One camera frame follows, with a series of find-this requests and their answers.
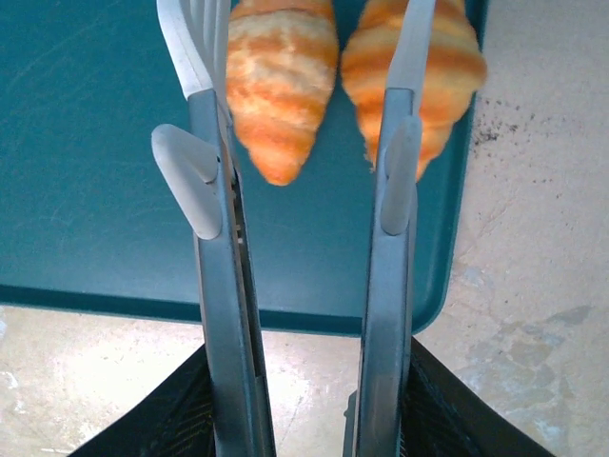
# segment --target teal tray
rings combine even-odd
[[[468,15],[482,36],[486,1]],[[363,0],[336,0],[341,44]],[[200,322],[192,234],[150,149],[187,104],[155,4],[0,7],[0,302]],[[442,308],[472,111],[419,185],[415,332]],[[373,175],[341,84],[291,186],[267,185],[239,148],[264,328],[358,335]]]

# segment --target scratch on tray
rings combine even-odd
[[[16,151],[21,148],[24,141],[26,140],[26,136],[31,132],[31,121],[29,118],[24,120],[23,123],[19,126],[18,129],[12,129],[13,132],[17,132],[10,140],[4,141],[4,151],[0,152],[0,159],[8,160],[10,156],[13,155]]]
[[[40,105],[27,104],[24,107],[20,108],[19,111],[23,111],[27,114],[34,114],[37,112],[44,112],[47,109],[57,109],[58,106],[65,106],[69,101],[73,100],[86,100],[90,95],[90,92],[87,92],[80,96],[80,98],[76,98],[76,96],[82,92],[89,82],[93,79],[93,76],[99,74],[99,70],[96,69],[94,71],[90,71],[87,75],[81,78],[80,84],[77,84],[70,88],[70,90],[61,93],[56,98],[52,98],[47,102],[43,102]]]
[[[165,212],[165,211],[172,211],[172,210],[173,210],[173,207],[154,207],[154,208],[139,209],[130,214],[127,214],[126,219],[127,220],[138,219],[142,216],[146,216],[151,213]]]
[[[36,223],[45,223],[45,224],[52,224],[52,223],[59,223],[63,226],[69,227],[72,223],[74,222],[73,219],[62,219],[56,215],[52,215],[52,216],[45,216],[45,215],[40,215],[37,217],[31,217],[28,218],[24,221],[18,222],[17,224],[15,224],[12,229],[17,231],[18,229],[21,229],[23,227],[29,226],[29,225],[33,225]]]
[[[112,7],[112,6],[114,6],[114,5],[118,4],[118,3],[119,3],[119,1],[117,0],[116,2],[113,2],[110,5],[108,5],[107,7],[105,7],[104,10],[109,9],[110,7]],[[24,76],[26,76],[31,71],[31,69],[33,69],[34,66],[36,64],[38,64],[42,59],[44,59],[48,55],[51,55],[54,52],[60,50],[65,45],[67,45],[68,43],[71,43],[72,41],[76,40],[77,38],[79,38],[81,35],[83,35],[86,32],[88,32],[89,30],[92,30],[92,29],[96,28],[97,26],[99,26],[101,24],[101,22],[102,22],[102,21],[100,21],[100,19],[102,18],[102,15],[103,15],[103,13],[100,13],[99,15],[97,15],[95,17],[95,19],[93,19],[93,21],[90,24],[87,24],[86,26],[78,29],[73,34],[71,34],[70,36],[64,38],[63,40],[59,41],[58,43],[55,43],[48,50],[46,50],[45,52],[42,52],[41,54],[38,54],[36,57],[34,57],[32,60],[30,60],[21,70],[17,71],[17,74],[15,74],[12,77],[12,79],[6,84],[6,86],[5,86],[5,93],[9,93],[12,90],[12,88]]]
[[[274,227],[276,229],[284,229],[284,230],[288,230],[288,231],[296,231],[296,229],[293,226],[289,226],[286,224],[280,224],[278,222],[271,222],[268,220],[263,220],[261,222],[268,227]]]

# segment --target floor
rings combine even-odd
[[[419,335],[560,456],[609,455],[609,3],[492,2],[448,297]],[[0,456],[67,455],[201,328],[0,308]],[[265,333],[281,456],[342,455],[359,342]]]

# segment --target orange croissant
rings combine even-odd
[[[270,184],[292,182],[308,158],[338,55],[331,0],[242,0],[230,14],[226,99],[237,138]]]
[[[366,158],[376,165],[385,82],[397,47],[408,0],[368,0],[343,52],[344,90],[356,107]],[[465,16],[464,0],[436,0],[422,92],[420,179],[438,157],[453,125],[467,111],[486,80],[486,62],[476,32]]]

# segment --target tray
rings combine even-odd
[[[335,1],[342,46],[362,7]],[[480,37],[486,9],[468,2]],[[187,129],[154,3],[24,0],[0,23],[0,303],[200,322],[192,234],[150,150],[157,125]],[[419,185],[414,332],[444,301],[472,118]],[[373,175],[340,82],[291,186],[238,154],[263,327],[359,335]]]

